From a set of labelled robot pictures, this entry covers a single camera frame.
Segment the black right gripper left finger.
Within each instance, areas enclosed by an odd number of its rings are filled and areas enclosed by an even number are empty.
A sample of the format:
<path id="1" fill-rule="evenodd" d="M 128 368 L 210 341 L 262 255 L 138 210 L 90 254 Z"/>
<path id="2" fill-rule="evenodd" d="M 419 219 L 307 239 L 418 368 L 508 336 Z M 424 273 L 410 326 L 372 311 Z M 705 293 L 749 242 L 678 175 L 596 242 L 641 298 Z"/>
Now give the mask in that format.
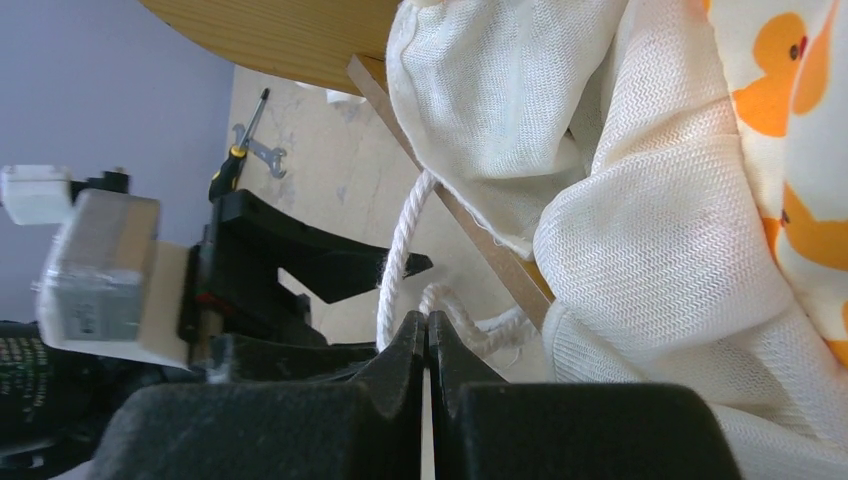
<path id="1" fill-rule="evenodd" d="M 416 479 L 426 326 L 343 382 L 168 384 L 113 416 L 92 479 Z"/>

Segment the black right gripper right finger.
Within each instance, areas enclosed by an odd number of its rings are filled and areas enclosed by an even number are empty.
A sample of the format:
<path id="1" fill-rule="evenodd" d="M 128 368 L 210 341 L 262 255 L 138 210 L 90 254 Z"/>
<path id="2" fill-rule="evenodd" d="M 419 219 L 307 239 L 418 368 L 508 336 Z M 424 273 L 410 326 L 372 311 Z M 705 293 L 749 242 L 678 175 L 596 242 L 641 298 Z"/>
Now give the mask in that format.
<path id="1" fill-rule="evenodd" d="M 655 383 L 509 383 L 442 312 L 428 317 L 439 479 L 738 479 L 692 390 Z"/>

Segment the wooden pet bed frame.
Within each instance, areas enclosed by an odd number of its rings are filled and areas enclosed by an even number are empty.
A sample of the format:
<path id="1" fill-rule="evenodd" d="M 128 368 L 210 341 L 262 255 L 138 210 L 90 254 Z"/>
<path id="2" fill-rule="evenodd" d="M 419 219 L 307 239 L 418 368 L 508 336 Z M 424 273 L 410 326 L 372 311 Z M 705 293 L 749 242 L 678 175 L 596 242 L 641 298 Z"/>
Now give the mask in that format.
<path id="1" fill-rule="evenodd" d="M 407 155 L 390 105 L 385 50 L 392 0 L 147 0 L 145 7 L 204 49 L 241 67 L 362 95 Z"/>

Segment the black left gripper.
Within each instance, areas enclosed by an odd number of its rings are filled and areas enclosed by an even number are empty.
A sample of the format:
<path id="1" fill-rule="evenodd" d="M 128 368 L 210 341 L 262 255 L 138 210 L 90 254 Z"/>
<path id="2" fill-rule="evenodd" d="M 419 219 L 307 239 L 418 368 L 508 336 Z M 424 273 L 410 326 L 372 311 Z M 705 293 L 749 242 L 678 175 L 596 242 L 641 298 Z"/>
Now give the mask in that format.
<path id="1" fill-rule="evenodd" d="M 311 325 L 309 297 L 283 287 L 279 269 L 332 304 L 378 287 L 388 255 L 251 192 L 219 197 L 187 261 L 178 336 L 188 344 L 189 369 L 210 384 L 352 378 L 376 347 L 328 345 Z"/>

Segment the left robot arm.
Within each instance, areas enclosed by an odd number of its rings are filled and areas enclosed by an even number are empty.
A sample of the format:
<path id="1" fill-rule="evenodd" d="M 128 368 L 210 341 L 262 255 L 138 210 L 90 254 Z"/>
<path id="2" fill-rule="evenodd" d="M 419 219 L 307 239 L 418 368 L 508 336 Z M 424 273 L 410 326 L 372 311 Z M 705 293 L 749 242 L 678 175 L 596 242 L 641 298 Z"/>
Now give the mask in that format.
<path id="1" fill-rule="evenodd" d="M 384 350 L 332 345 L 328 302 L 369 290 L 379 249 L 248 191 L 218 198 L 191 248 L 156 201 L 89 189 L 48 251 L 33 323 L 1 326 L 1 475 L 48 479 L 415 479 L 426 327 Z"/>

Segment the orange patterned white blanket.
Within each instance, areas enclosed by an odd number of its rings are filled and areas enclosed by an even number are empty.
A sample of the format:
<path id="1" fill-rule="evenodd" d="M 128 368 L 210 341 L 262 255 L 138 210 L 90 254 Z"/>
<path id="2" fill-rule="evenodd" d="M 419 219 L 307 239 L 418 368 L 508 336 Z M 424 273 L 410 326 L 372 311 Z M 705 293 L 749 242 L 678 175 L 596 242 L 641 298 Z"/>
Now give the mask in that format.
<path id="1" fill-rule="evenodd" d="M 747 479 L 847 475 L 847 5 L 404 1 L 386 68 L 422 166 L 538 267 L 553 378 L 671 382 Z"/>

